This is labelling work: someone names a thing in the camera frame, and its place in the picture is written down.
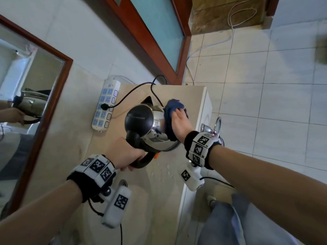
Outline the person's right hand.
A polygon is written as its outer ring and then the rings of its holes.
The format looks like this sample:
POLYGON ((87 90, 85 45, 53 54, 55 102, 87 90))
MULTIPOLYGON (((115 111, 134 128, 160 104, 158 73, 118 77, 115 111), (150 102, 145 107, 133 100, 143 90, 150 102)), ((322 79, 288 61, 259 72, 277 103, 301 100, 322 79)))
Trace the person's right hand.
POLYGON ((188 120, 172 120, 172 128, 176 138, 184 144, 186 136, 194 131, 189 119, 188 120))

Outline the person's left hand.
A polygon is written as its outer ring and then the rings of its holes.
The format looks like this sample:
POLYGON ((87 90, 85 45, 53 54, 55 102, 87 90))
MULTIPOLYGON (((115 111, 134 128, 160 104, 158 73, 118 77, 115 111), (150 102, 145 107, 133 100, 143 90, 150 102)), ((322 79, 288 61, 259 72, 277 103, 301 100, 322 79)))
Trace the person's left hand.
POLYGON ((104 152, 104 156, 111 161, 115 169, 120 169, 120 156, 122 156, 123 152, 128 150, 141 150, 137 148, 133 148, 128 144, 126 139, 123 137, 118 138, 116 141, 111 142, 109 147, 104 152))

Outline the blue cleaning cloth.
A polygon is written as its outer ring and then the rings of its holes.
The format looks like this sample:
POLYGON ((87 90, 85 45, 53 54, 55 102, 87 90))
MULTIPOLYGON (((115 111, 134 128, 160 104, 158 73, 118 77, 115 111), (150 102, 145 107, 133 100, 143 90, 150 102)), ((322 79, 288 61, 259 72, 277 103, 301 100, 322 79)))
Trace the blue cleaning cloth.
POLYGON ((176 109, 183 109, 186 113, 187 118, 189 118, 185 106, 179 100, 171 99, 167 102, 166 106, 164 107, 164 119, 165 119, 164 132, 167 135, 167 138, 173 142, 178 140, 172 128, 172 113, 176 109))

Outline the stainless steel electric kettle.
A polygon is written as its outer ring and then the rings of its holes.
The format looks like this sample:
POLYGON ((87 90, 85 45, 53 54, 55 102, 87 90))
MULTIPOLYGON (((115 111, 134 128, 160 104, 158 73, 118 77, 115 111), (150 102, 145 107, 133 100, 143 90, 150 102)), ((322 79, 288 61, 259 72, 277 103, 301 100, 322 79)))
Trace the stainless steel electric kettle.
POLYGON ((179 141, 168 139, 164 124, 164 109, 160 106, 138 104, 128 111, 125 117, 126 141, 133 148, 145 151, 145 156, 132 164, 134 168, 144 168, 156 154, 172 151, 180 145, 179 141))

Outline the person's left forearm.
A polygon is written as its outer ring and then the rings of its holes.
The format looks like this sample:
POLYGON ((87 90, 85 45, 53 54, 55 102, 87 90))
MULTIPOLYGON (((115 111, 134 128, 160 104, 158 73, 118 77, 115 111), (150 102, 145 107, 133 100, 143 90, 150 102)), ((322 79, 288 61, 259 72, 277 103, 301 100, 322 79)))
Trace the person's left forearm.
POLYGON ((66 181, 0 221, 0 245, 47 245, 82 200, 78 185, 66 181))

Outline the person's right forearm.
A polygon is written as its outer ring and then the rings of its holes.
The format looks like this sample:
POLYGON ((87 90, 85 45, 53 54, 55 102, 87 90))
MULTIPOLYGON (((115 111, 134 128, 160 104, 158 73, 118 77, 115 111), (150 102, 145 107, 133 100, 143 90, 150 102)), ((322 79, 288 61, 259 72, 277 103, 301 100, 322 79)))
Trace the person's right forearm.
POLYGON ((210 166, 305 245, 327 245, 327 184, 216 145, 210 166))

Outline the white vanity cabinet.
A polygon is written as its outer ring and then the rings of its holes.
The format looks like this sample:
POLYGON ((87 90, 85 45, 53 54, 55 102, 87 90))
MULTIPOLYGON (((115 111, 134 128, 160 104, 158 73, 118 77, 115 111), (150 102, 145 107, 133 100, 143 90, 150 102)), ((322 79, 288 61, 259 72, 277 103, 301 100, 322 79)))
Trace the white vanity cabinet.
MULTIPOLYGON (((195 114, 191 114, 191 107, 195 107, 196 104, 191 104, 191 106, 189 106, 189 104, 186 105, 186 101, 182 101, 182 103, 185 104, 187 114, 191 121, 191 118, 195 118, 195 114)), ((212 105, 206 87, 203 89, 199 111, 196 112, 196 114, 198 115, 196 118, 197 122, 193 126, 196 131, 200 131, 202 123, 209 125, 212 114, 212 105)), ((205 168, 201 169, 200 173, 202 177, 207 176, 208 170, 205 168)), ((187 188, 186 184, 184 184, 175 245, 197 245, 198 236, 202 228, 202 225, 199 224, 199 219, 202 213, 201 199, 203 196, 201 188, 192 192, 187 188)))

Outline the chrome faucet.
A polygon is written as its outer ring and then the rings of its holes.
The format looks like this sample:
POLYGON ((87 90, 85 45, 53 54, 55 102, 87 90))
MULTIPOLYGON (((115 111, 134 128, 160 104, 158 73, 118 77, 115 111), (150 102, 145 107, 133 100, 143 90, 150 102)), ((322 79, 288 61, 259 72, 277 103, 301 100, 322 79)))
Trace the chrome faucet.
POLYGON ((211 134, 212 136, 216 136, 219 139, 219 143, 224 147, 225 143, 223 141, 223 138, 220 135, 221 131, 221 117, 218 116, 214 128, 211 128, 210 126, 202 123, 200 127, 200 132, 207 132, 211 134))

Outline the black marker wrist band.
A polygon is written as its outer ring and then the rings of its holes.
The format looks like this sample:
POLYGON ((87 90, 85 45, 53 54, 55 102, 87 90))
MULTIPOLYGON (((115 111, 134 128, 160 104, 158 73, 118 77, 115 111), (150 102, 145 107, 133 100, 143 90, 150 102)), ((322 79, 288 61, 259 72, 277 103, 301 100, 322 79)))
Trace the black marker wrist band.
POLYGON ((67 177, 79 187, 82 203, 106 191, 117 173, 112 162, 104 155, 91 155, 76 166, 67 177))
POLYGON ((224 146, 224 141, 220 136, 213 136, 206 132, 191 131, 184 140, 186 158, 195 166, 213 170, 209 164, 209 155, 212 148, 216 145, 224 146))

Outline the white power strip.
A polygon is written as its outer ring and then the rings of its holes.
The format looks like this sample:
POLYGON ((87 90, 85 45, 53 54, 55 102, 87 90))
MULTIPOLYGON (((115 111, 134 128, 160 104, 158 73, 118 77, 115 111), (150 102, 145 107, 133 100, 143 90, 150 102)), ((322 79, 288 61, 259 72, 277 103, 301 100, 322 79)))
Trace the white power strip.
POLYGON ((95 131, 100 133, 107 131, 120 86, 121 83, 115 79, 104 82, 91 124, 95 131))

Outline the wooden door with frosted glass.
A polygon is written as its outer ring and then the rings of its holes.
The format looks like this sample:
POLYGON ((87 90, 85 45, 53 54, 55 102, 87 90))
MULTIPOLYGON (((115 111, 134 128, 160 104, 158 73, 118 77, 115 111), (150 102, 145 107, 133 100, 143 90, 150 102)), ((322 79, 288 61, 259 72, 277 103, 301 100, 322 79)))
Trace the wooden door with frosted glass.
POLYGON ((105 0, 171 85, 182 85, 192 0, 105 0))

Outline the person's blue jeans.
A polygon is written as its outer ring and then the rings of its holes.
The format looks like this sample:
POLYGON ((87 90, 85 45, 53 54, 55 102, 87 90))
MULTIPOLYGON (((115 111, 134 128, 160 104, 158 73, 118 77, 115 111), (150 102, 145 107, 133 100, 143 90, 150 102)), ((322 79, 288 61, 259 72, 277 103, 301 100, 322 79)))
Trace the person's blue jeans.
POLYGON ((242 194, 232 194, 232 203, 206 198, 211 214, 197 245, 300 245, 242 194))

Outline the wooden framed mirror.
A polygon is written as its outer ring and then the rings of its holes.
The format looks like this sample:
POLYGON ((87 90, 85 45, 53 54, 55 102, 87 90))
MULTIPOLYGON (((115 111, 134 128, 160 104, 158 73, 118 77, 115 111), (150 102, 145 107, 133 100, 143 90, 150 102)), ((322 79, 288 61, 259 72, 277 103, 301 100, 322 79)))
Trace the wooden framed mirror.
POLYGON ((0 221, 21 207, 73 59, 0 14, 0 221))

